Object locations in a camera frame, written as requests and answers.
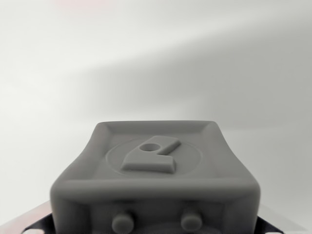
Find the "gripper right finger with black rubber pad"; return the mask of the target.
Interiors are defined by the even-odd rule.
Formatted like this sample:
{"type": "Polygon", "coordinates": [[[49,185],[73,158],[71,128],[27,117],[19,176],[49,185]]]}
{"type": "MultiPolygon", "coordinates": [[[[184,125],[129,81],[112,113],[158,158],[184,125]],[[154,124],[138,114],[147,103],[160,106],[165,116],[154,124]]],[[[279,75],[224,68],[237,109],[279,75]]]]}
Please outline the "gripper right finger with black rubber pad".
{"type": "Polygon", "coordinates": [[[312,232],[294,221],[260,204],[255,234],[311,234],[312,232]]]}

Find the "gripper left finger with black rubber pad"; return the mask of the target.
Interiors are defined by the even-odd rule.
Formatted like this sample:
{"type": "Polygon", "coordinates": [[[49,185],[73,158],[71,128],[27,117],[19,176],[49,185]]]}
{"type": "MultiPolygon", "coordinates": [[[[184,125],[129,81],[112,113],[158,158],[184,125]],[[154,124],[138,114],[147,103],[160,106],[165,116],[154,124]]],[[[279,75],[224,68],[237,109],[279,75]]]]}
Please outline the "gripper left finger with black rubber pad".
{"type": "Polygon", "coordinates": [[[51,204],[45,202],[0,226],[1,234],[55,234],[51,204]]]}

